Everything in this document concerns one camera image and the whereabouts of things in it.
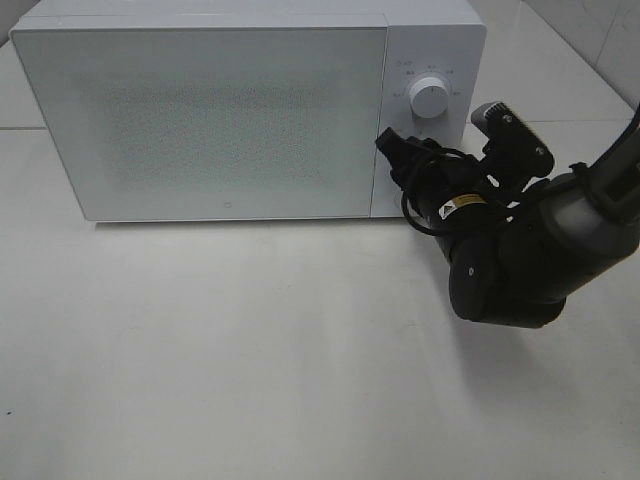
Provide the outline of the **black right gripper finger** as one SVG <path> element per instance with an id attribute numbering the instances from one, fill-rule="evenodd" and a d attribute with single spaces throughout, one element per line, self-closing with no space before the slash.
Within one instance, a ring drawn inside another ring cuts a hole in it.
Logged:
<path id="1" fill-rule="evenodd" d="M 403 147 L 403 139 L 388 127 L 377 137 L 375 145 L 383 155 L 396 155 Z"/>

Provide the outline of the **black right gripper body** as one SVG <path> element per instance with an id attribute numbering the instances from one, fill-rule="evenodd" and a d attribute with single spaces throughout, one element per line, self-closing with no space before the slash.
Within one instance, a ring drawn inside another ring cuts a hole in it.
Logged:
<path id="1" fill-rule="evenodd" d="M 458 209 L 487 203 L 487 182 L 476 157 L 432 139 L 401 138 L 401 151 L 387 155 L 387 161 L 393 182 L 403 192 L 404 209 L 440 210 L 446 205 Z"/>

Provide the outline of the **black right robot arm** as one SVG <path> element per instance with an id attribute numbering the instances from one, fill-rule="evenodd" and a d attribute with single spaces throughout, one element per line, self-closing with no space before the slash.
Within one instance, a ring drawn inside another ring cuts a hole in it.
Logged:
<path id="1" fill-rule="evenodd" d="M 540 328 L 639 246 L 639 122 L 592 164 L 554 175 L 540 138 L 502 102 L 472 114 L 483 157 L 386 129 L 376 147 L 415 230 L 435 238 L 462 319 Z"/>

